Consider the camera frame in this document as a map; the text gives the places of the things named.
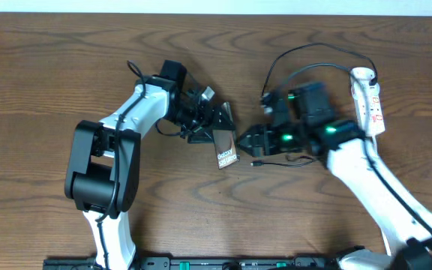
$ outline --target cable connector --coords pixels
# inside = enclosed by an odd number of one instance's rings
[[[259,167],[262,165],[264,165],[264,162],[262,160],[255,160],[255,161],[251,162],[252,167]]]

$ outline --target black cable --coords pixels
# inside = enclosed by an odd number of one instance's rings
[[[154,127],[156,128],[156,131],[164,136],[168,136],[168,137],[177,137],[177,136],[186,136],[188,135],[188,133],[190,132],[189,130],[185,130],[185,131],[179,131],[179,132],[175,132],[175,133],[164,133],[163,131],[161,131],[161,129],[158,127],[160,119],[158,119],[155,123],[154,123]]]
[[[308,164],[312,164],[313,162],[317,161],[317,159],[313,158],[313,157],[308,157],[308,156],[300,156],[294,159],[290,159],[290,156],[287,154],[286,155],[286,161],[288,162],[296,162],[299,161],[301,159],[307,159],[309,161],[303,162],[303,163],[297,163],[297,164],[285,164],[285,163],[275,163],[275,162],[266,162],[264,160],[255,160],[253,162],[251,162],[251,166],[253,167],[259,167],[262,165],[276,165],[276,166],[282,166],[282,167],[303,167],[306,166]]]
[[[261,96],[264,95],[264,90],[266,89],[266,86],[268,85],[268,81],[269,81],[269,77],[271,76],[271,72],[273,71],[273,68],[275,67],[276,62],[279,59],[283,58],[288,53],[294,52],[296,50],[312,47],[312,46],[326,46],[326,47],[329,47],[331,49],[338,50],[338,51],[343,52],[343,53],[349,53],[349,54],[351,54],[353,56],[358,56],[359,58],[368,60],[371,63],[371,66],[374,69],[374,78],[370,81],[370,86],[374,86],[378,82],[378,70],[376,69],[376,65],[374,65],[374,63],[373,63],[373,60],[371,60],[369,57],[367,57],[365,55],[362,55],[360,53],[357,53],[357,52],[352,52],[352,51],[349,51],[347,49],[340,48],[340,47],[335,46],[335,45],[328,44],[328,43],[316,42],[316,43],[309,43],[309,44],[306,44],[306,45],[303,45],[303,46],[297,46],[296,48],[292,48],[292,49],[287,50],[286,52],[281,53],[273,61],[273,64],[269,68],[268,75],[266,76],[266,81],[264,82],[264,85],[262,86]]]
[[[333,68],[337,68],[340,69],[342,71],[346,71],[353,80],[355,80],[358,85],[359,88],[362,90],[363,95],[364,95],[364,102],[366,103],[366,115],[370,115],[370,104],[368,101],[368,93],[367,93],[367,89],[364,88],[364,86],[362,85],[361,81],[356,78],[354,76],[354,74],[351,73],[351,70],[348,67],[344,67],[341,66],[339,64],[332,64],[332,63],[319,63],[319,64],[310,64],[306,67],[301,68],[300,70],[297,70],[293,73],[291,73],[286,79],[285,81],[277,88],[278,91],[280,91],[292,78],[294,78],[296,75],[300,74],[303,71],[307,71],[311,68],[316,68],[316,67],[320,67],[320,66],[327,66],[327,67],[333,67]],[[366,118],[366,122],[364,123],[364,130],[367,131],[369,130],[369,118]],[[406,211],[408,212],[409,215],[412,216],[412,218],[415,219],[415,221],[418,221],[421,226],[423,226],[432,236],[432,228],[419,216],[418,213],[416,213],[400,196],[399,194],[391,187],[390,184],[388,184],[388,182],[384,179],[384,177],[381,175],[380,171],[378,171],[378,169],[374,166],[374,160],[371,158],[371,156],[369,155],[368,152],[368,144],[366,143],[365,140],[363,140],[363,150],[364,150],[364,155],[367,158],[368,163],[370,164],[370,168],[376,173],[376,176],[378,177],[378,179],[382,182],[382,184],[388,189],[389,193],[391,193],[391,195],[404,207],[404,209],[406,209]]]
[[[366,115],[369,116],[370,115],[370,104],[368,101],[368,93],[367,93],[367,89],[363,87],[363,85],[361,84],[361,81],[359,79],[357,79],[348,69],[348,74],[352,77],[353,80],[355,80],[358,85],[359,88],[362,89],[363,95],[364,95],[364,102],[365,102],[365,106],[366,106]],[[364,132],[369,130],[369,123],[370,123],[370,119],[369,117],[366,118],[366,122],[364,123]],[[425,220],[422,219],[422,217],[416,212],[414,211],[405,201],[403,198],[401,198],[399,196],[399,194],[391,187],[391,185],[389,185],[389,183],[384,179],[384,177],[381,175],[380,171],[376,168],[376,166],[374,166],[374,160],[371,158],[371,156],[369,155],[369,151],[368,151],[368,144],[363,140],[363,150],[364,150],[364,156],[366,156],[367,158],[367,162],[369,163],[370,168],[374,171],[374,173],[376,173],[378,179],[382,182],[382,184],[386,187],[386,189],[388,189],[389,193],[391,193],[391,195],[404,207],[404,209],[406,209],[406,211],[412,216],[412,218],[414,218],[415,221],[419,222],[421,224],[421,226],[423,226],[423,228],[425,228],[432,236],[432,228],[426,223]]]
[[[109,257],[109,253],[108,250],[106,248],[106,243],[104,242],[104,237],[103,237],[103,222],[98,222],[97,223],[97,230],[99,231],[99,239],[101,241],[101,247],[103,247],[103,255],[104,255],[104,268],[105,269],[109,269],[110,268],[110,264],[108,263],[108,257]]]
[[[314,262],[314,266],[318,266],[318,263],[316,262],[316,260],[315,260],[313,257],[311,257],[311,259],[312,259],[313,262]]]
[[[136,74],[136,76],[138,76],[139,78],[141,78],[142,81],[142,92],[141,95],[130,105],[128,106],[122,114],[120,114],[118,116],[118,121],[116,122],[116,126],[115,126],[115,136],[114,136],[114,164],[115,164],[115,172],[114,172],[114,186],[112,189],[112,195],[111,195],[111,200],[109,201],[109,205],[106,208],[106,211],[103,213],[103,215],[101,215],[98,219],[96,219],[97,222],[97,228],[99,230],[99,236],[100,236],[100,240],[101,240],[101,246],[103,247],[103,255],[104,255],[104,268],[105,269],[109,269],[108,266],[108,252],[106,249],[106,244],[104,242],[104,235],[103,235],[103,221],[104,219],[110,214],[111,209],[113,208],[115,201],[116,201],[116,196],[118,194],[118,187],[119,187],[119,134],[120,134],[120,130],[119,128],[121,127],[121,123],[123,122],[123,120],[125,119],[125,116],[129,113],[129,111],[131,109],[134,108],[134,106],[136,106],[136,104],[138,104],[138,102],[140,102],[145,96],[146,96],[146,82],[143,76],[143,73],[141,72],[141,70],[136,66],[136,64],[134,64],[132,61],[127,61],[127,66],[129,67],[129,69],[131,71],[133,71],[134,74]]]

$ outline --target white wall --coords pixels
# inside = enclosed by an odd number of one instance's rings
[[[0,11],[432,16],[432,0],[0,0]]]

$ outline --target power strip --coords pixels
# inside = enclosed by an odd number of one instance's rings
[[[358,124],[361,129],[365,129],[365,124],[369,116],[369,129],[366,130],[367,137],[376,137],[385,131],[383,110],[380,103],[380,84],[369,85],[371,79],[374,78],[374,71],[367,67],[355,67],[351,70],[351,74],[356,77],[363,85],[367,93],[367,103],[370,105],[370,115],[366,115],[366,102],[359,84],[352,78],[351,79],[351,95],[354,99],[356,108],[356,116]]]

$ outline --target wood grain surface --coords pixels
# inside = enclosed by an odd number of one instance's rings
[[[0,269],[40,269],[47,257],[95,252],[86,220],[64,195],[65,172],[76,124],[102,119],[131,95],[136,78],[126,60],[147,74],[164,59],[182,62],[231,102],[240,134],[268,121],[258,101],[273,59],[316,41],[374,60],[387,129],[379,153],[432,211],[430,17],[0,13]],[[314,62],[367,64],[306,49],[279,62],[271,86]],[[346,74],[320,68],[295,83],[310,80],[326,82],[338,110],[354,116]],[[130,210],[133,240],[176,257],[383,251],[377,225],[320,164],[251,168],[251,161],[242,154],[219,170],[213,145],[149,132]]]

